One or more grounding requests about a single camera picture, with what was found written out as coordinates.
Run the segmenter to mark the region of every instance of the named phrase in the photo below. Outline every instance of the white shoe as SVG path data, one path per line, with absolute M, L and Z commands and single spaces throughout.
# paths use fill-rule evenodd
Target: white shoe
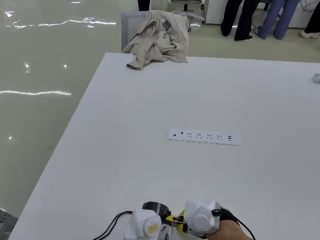
M 317 39 L 319 38 L 320 36 L 320 32 L 310 32 L 310 33 L 306 33 L 305 30 L 302 30 L 300 32 L 300 36 L 305 38 L 305 39 L 310 39 L 310 38 L 313 38 L 313 39 Z

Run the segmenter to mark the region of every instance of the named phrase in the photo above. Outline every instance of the white table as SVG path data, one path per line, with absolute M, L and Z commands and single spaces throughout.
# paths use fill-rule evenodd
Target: white table
M 90 240 L 145 201 L 178 214 L 198 197 L 258 240 L 319 238 L 320 64 L 189 57 L 136 71 L 131 59 L 104 56 L 10 240 Z M 171 128 L 236 132 L 241 145 L 167 140 Z

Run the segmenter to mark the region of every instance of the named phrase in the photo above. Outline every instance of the person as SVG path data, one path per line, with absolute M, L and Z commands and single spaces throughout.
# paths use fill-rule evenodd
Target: person
M 268 10 L 263 26 L 258 26 L 255 30 L 255 34 L 261 39 L 266 39 L 267 35 L 272 31 L 277 16 L 283 7 L 282 15 L 280 16 L 280 20 L 273 33 L 276 39 L 283 39 L 299 2 L 300 0 L 272 0 L 271 7 Z
M 309 20 L 305 30 L 300 32 L 301 37 L 305 39 L 317 39 L 320 35 L 320 2 L 314 9 L 314 12 Z
M 208 240 L 252 240 L 241 227 L 232 220 L 220 221 L 219 230 L 215 233 L 206 234 Z
M 139 11 L 149 11 L 150 0 L 138 0 Z
M 221 33 L 223 36 L 228 36 L 235 23 L 235 19 L 243 0 L 228 0 L 223 21 L 221 23 Z M 244 0 L 241 16 L 239 19 L 238 27 L 235 32 L 235 41 L 248 41 L 253 37 L 250 36 L 252 27 L 252 16 L 255 13 L 259 0 Z

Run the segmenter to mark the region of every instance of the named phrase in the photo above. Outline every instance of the floor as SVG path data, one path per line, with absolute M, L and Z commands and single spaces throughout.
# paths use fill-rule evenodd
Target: floor
M 121 51 L 120 13 L 137 1 L 0 0 L 0 8 L 0 208 L 19 217 L 104 53 Z M 201 25 L 188 55 L 320 63 L 320 43 L 299 31 L 234 42 Z

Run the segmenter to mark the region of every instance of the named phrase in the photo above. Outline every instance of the black pants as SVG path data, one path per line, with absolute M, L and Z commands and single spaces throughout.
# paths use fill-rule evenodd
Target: black pants
M 138 0 L 139 11 L 149 11 L 150 0 Z
M 315 10 L 304 32 L 306 34 L 320 33 L 320 3 L 318 3 L 318 5 L 315 7 Z
M 228 36 L 230 34 L 242 1 L 243 0 L 228 0 L 225 6 L 224 18 L 221 23 L 221 32 L 223 36 Z M 249 37 L 252 26 L 252 15 L 255 13 L 258 3 L 259 0 L 244 0 L 234 40 L 244 40 Z

